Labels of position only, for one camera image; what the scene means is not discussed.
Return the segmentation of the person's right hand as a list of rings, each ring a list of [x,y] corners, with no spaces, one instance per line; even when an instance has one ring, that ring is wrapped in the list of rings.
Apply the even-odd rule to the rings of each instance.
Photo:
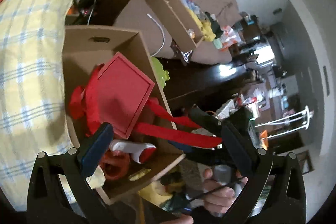
[[[203,172],[203,188],[205,195],[204,208],[210,213],[226,213],[235,201],[235,191],[230,187],[223,188],[220,183],[213,179],[213,171],[207,168]]]

